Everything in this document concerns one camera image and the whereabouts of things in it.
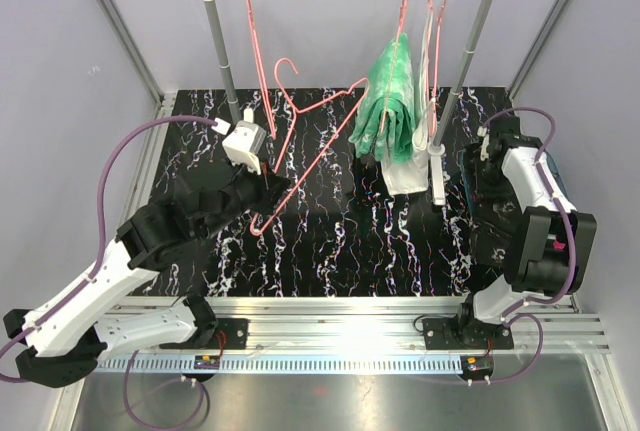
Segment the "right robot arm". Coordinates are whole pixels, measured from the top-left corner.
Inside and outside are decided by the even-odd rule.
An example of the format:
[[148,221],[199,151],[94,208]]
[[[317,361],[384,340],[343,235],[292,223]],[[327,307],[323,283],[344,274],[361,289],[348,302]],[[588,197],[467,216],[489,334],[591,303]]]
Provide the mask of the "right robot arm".
[[546,150],[550,141],[524,134],[517,113],[489,118],[461,158],[472,257],[499,272],[453,319],[456,340],[470,348],[498,345],[524,307],[575,293],[597,230],[595,217],[566,196]]

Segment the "black white tie-dye trousers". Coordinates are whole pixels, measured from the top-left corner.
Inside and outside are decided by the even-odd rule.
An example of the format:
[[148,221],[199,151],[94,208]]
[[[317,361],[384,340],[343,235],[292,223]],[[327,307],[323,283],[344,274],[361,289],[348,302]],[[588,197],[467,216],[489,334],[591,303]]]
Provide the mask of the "black white tie-dye trousers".
[[479,144],[463,150],[460,165],[471,215],[471,254],[478,264],[501,269],[522,215],[515,191],[494,165],[489,166],[489,174],[485,175]]

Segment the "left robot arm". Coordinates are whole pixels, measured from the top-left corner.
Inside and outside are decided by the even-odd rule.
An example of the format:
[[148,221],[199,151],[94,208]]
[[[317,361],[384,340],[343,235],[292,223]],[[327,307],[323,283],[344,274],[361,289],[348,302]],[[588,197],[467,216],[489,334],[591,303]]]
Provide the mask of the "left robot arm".
[[61,388],[113,356],[154,346],[212,344],[218,319],[195,293],[158,312],[130,318],[105,314],[244,213],[273,211],[289,185],[271,171],[254,174],[236,167],[217,173],[211,183],[179,179],[169,193],[125,221],[89,269],[56,297],[4,316],[10,342],[25,348],[15,358],[18,375],[1,379]]

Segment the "green tie-dye trousers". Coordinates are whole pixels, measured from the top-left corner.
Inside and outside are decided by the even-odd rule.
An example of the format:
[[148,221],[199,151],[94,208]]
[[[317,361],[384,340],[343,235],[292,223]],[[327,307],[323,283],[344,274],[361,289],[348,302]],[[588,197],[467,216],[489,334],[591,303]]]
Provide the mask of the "green tie-dye trousers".
[[358,158],[371,155],[377,161],[389,158],[393,163],[404,163],[411,159],[411,135],[417,124],[411,49],[406,33],[400,35],[386,127],[384,132],[379,132],[393,40],[389,41],[369,70],[368,91],[357,111],[349,142],[354,145]]

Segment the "pink trousers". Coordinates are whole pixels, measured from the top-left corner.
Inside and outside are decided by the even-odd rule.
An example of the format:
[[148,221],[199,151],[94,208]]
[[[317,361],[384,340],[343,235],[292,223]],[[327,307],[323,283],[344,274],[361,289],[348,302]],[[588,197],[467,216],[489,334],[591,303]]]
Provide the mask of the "pink trousers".
[[555,236],[550,236],[548,241],[549,241],[549,246],[554,251],[561,252],[561,251],[564,251],[566,248],[566,244],[564,242],[559,241]]

